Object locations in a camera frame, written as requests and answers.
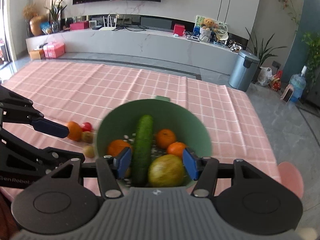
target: wall socket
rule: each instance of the wall socket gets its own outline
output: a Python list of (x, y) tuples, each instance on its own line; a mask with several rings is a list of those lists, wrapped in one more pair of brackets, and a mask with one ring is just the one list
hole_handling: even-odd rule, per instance
[(281, 64), (279, 62), (273, 61), (272, 66), (276, 69), (279, 69), (281, 67)]

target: plastic bag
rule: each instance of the plastic bag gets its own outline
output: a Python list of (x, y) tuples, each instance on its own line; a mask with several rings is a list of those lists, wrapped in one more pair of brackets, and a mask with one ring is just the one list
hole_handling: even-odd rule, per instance
[(44, 32), (44, 34), (51, 34), (53, 33), (52, 27), (50, 26), (49, 22), (44, 22), (40, 24), (41, 30)]
[(261, 86), (266, 86), (269, 84), (270, 80), (273, 79), (272, 70), (269, 67), (262, 67), (260, 74), (258, 76), (258, 84)]

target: cardboard box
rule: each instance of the cardboard box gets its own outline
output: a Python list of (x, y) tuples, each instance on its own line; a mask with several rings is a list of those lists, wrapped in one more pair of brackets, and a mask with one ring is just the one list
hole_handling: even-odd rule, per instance
[(45, 58), (45, 54), (44, 54), (43, 49), (32, 50), (29, 52), (29, 55), (30, 55), (31, 60)]

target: kiwi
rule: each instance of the kiwi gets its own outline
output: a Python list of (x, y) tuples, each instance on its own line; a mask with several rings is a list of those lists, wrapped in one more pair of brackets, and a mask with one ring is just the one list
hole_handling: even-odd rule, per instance
[(92, 132), (82, 132), (81, 140), (85, 143), (93, 142), (93, 133)]

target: red box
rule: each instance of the red box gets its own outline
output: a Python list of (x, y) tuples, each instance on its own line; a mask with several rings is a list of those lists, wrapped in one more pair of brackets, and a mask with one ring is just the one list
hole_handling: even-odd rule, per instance
[(183, 31), (185, 30), (185, 26), (184, 25), (180, 25), (180, 24), (175, 24), (174, 25), (174, 29), (173, 29), (173, 33), (174, 34), (178, 34), (179, 36), (183, 36)]
[(51, 43), (43, 47), (46, 58), (58, 58), (61, 57), (64, 52), (63, 43)]
[(84, 22), (78, 22), (78, 23), (71, 23), (70, 24), (70, 30), (84, 30), (89, 28), (89, 22), (84, 21)]

